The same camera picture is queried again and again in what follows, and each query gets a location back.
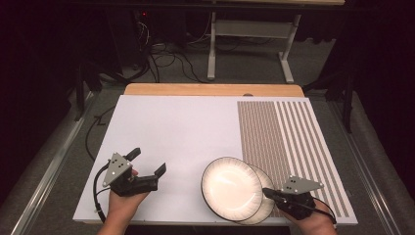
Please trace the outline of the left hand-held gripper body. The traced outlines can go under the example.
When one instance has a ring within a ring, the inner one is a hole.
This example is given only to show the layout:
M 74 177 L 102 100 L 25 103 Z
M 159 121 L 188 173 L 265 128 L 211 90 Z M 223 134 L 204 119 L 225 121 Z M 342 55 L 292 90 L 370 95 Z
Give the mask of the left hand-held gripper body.
M 158 190 L 159 179 L 153 174 L 136 176 L 132 173 L 133 165 L 119 153 L 113 153 L 108 162 L 102 186 L 110 187 L 121 197 L 134 196 Z

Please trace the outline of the black stand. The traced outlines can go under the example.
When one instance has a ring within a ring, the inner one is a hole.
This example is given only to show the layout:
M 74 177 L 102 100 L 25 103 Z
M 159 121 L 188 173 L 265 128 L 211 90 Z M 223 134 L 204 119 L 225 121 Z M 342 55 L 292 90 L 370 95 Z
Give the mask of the black stand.
M 82 60 L 75 70 L 76 121 L 79 121 L 85 112 L 86 98 L 84 86 L 87 86 L 91 92 L 100 92 L 102 90 L 98 69 L 92 62 L 87 60 Z
M 352 111 L 353 76 L 345 70 L 338 70 L 304 85 L 301 90 L 306 93 L 310 90 L 325 89 L 327 101 L 343 102 L 342 122 L 348 133 L 351 133 L 350 116 Z

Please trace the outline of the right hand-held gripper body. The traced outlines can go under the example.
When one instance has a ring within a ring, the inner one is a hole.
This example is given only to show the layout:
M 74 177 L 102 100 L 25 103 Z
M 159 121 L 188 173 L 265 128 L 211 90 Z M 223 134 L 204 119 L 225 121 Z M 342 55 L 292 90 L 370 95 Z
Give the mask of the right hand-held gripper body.
M 311 191 L 323 187 L 324 184 L 321 182 L 290 176 L 282 188 L 276 191 L 276 206 L 297 220 L 305 219 L 311 216 L 315 209 Z

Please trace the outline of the white metal desk frame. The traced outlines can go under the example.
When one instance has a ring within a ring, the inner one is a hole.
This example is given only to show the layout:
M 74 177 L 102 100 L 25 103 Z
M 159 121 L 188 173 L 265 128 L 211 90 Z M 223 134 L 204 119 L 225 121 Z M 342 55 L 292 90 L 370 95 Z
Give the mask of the white metal desk frame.
M 231 4 L 264 4 L 269 7 L 334 7 L 342 6 L 346 0 L 211 0 L 212 4 L 218 6 L 220 2 Z M 284 39 L 285 48 L 278 52 L 278 60 L 283 71 L 285 81 L 294 83 L 288 57 L 297 34 L 301 14 L 294 14 L 293 19 L 288 22 L 265 22 L 248 20 L 224 20 L 217 19 L 216 12 L 210 13 L 210 45 L 207 62 L 207 79 L 215 79 L 216 66 L 216 37 L 236 36 L 268 39 Z

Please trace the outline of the white plate with dark rim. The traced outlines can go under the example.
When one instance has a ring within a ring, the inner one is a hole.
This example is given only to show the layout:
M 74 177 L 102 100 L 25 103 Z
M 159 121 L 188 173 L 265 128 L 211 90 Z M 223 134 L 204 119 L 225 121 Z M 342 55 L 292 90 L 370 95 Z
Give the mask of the white plate with dark rim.
M 236 158 L 223 157 L 208 164 L 201 190 L 207 206 L 226 220 L 249 219 L 262 203 L 259 177 L 251 166 Z
M 255 171 L 256 175 L 258 176 L 261 187 L 262 188 L 268 188 L 274 190 L 274 185 L 271 180 L 271 178 L 259 167 L 253 165 L 253 170 Z M 267 219 L 274 209 L 274 201 L 271 199 L 268 199 L 266 196 L 262 197 L 261 205 L 258 209 L 258 211 L 251 216 L 248 219 L 239 221 L 239 224 L 242 225 L 255 225 L 263 222 L 265 219 Z

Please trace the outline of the person's right hand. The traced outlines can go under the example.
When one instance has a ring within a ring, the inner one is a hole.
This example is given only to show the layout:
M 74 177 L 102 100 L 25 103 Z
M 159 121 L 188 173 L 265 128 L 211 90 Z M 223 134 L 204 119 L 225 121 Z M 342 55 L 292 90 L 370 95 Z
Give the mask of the person's right hand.
M 331 219 L 322 213 L 314 212 L 302 220 L 297 220 L 284 211 L 282 215 L 295 224 L 302 235 L 338 235 Z

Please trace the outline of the black box with red light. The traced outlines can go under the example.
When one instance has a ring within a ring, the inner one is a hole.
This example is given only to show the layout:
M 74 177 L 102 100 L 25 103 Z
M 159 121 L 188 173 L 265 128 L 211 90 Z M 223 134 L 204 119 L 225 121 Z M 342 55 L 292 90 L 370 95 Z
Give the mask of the black box with red light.
M 151 31 L 149 28 L 149 17 L 147 11 L 133 11 L 134 30 L 138 45 L 138 63 L 144 65 L 150 49 Z

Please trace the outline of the metal floor rail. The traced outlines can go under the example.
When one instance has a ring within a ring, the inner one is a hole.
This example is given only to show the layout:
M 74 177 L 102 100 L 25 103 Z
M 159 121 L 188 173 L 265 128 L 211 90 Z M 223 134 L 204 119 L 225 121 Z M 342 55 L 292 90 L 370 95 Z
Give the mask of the metal floor rail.
M 28 234 L 59 177 L 69 149 L 85 122 L 86 114 L 98 95 L 98 92 L 86 93 L 83 98 L 83 111 L 78 110 L 76 96 L 69 96 L 72 107 L 68 114 L 35 155 L 15 187 L 12 205 L 16 216 L 12 220 L 10 235 Z
M 373 206 L 377 217 L 380 219 L 383 229 L 387 235 L 401 235 L 401 231 L 398 228 L 394 217 L 392 216 L 390 207 L 387 201 L 380 191 L 375 178 L 373 177 L 370 169 L 363 159 L 363 156 L 358 149 L 357 143 L 350 132 L 348 132 L 343 124 L 343 113 L 341 108 L 336 102 L 328 103 L 330 111 L 335 116 L 337 124 L 340 126 L 343 136 L 346 139 L 347 145 L 351 150 L 353 162 L 357 167 L 357 171 L 361 181 L 364 185 L 365 191 L 369 197 L 371 205 Z

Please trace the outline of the person's left hand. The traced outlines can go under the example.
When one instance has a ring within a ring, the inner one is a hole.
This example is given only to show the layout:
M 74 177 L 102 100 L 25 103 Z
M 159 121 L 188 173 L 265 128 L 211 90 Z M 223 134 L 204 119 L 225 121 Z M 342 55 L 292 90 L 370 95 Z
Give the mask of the person's left hand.
M 105 224 L 115 228 L 126 227 L 147 196 L 148 193 L 141 193 L 134 196 L 121 197 L 114 191 L 111 191 Z

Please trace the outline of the brown striped placemat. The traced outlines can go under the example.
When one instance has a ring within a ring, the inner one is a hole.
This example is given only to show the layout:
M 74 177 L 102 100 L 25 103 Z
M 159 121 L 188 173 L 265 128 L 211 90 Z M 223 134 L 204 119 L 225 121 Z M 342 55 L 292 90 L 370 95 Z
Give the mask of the brown striped placemat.
M 280 189 L 290 176 L 320 182 L 312 195 L 334 211 L 341 224 L 356 216 L 308 100 L 239 101 L 245 162 L 264 170 Z

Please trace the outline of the white board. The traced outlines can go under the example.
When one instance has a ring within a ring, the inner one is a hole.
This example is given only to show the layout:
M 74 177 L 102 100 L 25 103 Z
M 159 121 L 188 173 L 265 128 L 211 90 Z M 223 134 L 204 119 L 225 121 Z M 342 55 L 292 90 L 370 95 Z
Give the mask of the white board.
M 113 153 L 141 154 L 133 166 L 151 175 L 163 163 L 166 173 L 159 189 L 140 206 L 134 217 L 139 224 L 222 225 L 204 202 L 202 174 L 221 157 L 243 159 L 237 103 L 239 101 L 303 101 L 288 97 L 138 96 L 119 97 L 106 135 L 92 166 L 73 218 L 97 223 L 94 204 L 108 204 L 108 191 L 99 196 L 103 178 L 99 169 Z

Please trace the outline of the wooden table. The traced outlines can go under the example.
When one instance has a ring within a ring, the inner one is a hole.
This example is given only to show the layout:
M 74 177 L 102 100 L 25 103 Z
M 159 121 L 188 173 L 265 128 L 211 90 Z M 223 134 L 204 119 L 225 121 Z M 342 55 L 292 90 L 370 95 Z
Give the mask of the wooden table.
M 125 95 L 303 97 L 294 84 L 133 83 Z

